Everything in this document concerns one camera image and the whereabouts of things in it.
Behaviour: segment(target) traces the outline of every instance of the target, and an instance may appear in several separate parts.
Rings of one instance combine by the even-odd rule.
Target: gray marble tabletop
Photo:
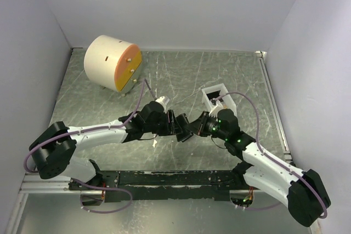
[[[133,111],[141,89],[141,81],[123,97],[102,89],[87,78],[84,49],[72,53],[59,92],[52,122],[64,121],[68,126],[85,126],[118,119]],[[169,109],[175,114],[185,112],[189,121],[198,118],[205,105],[201,89],[224,83],[229,91],[248,95],[256,104],[261,121],[263,146],[283,158],[278,130],[274,122],[268,92],[260,64],[250,52],[142,52],[146,78],[157,96],[170,98]],[[232,96],[237,104],[241,129],[254,136],[256,118],[252,106],[239,95]],[[145,89],[140,107],[152,100]],[[95,160],[102,170],[212,170],[233,169],[239,159],[216,147],[210,138],[193,136],[177,142],[175,136],[157,137],[150,141],[108,144],[82,150],[79,157]]]

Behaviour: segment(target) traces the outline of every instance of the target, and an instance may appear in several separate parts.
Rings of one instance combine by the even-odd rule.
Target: white cylinder
[[[126,93],[141,72],[140,49],[133,43],[99,36],[85,54],[84,70],[92,82]]]

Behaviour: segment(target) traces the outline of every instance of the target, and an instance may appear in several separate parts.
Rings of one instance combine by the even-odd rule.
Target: gray wall
[[[293,158],[318,171],[324,234],[351,233],[351,0],[296,0],[267,68]]]
[[[73,47],[101,35],[143,48],[267,50],[295,0],[48,0]]]
[[[45,0],[0,0],[0,233],[24,176],[22,160],[47,127],[70,48]]]

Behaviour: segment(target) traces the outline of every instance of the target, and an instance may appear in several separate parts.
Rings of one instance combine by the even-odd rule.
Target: gray floor
[[[83,70],[85,50],[75,49],[65,75],[52,122],[91,125],[108,122],[133,110],[140,82],[126,97],[90,82]],[[157,96],[171,99],[168,107],[198,118],[205,106],[201,88],[224,83],[229,90],[247,94],[261,118],[263,146],[283,157],[278,130],[269,103],[261,68],[254,53],[245,52],[143,52],[148,79]],[[242,130],[254,136],[256,119],[251,105],[233,96]],[[145,91],[141,105],[152,100]],[[236,157],[214,146],[209,138],[193,137],[177,143],[172,136],[153,141],[111,144],[81,151],[101,169],[202,170],[232,169]],[[255,207],[276,201],[266,194],[255,195]],[[120,207],[105,204],[102,210]],[[134,201],[132,206],[111,215],[89,214],[80,209],[77,195],[30,194],[18,233],[308,233],[284,206],[268,212],[241,212],[229,202],[210,199]]]

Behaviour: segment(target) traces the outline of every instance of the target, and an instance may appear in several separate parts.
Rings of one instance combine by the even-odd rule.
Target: white wall
[[[267,50],[295,0],[48,0],[73,47]]]
[[[351,0],[296,0],[267,68],[293,158],[320,173],[324,234],[351,233]]]
[[[30,143],[49,123],[70,48],[45,0],[0,0],[0,233]]]

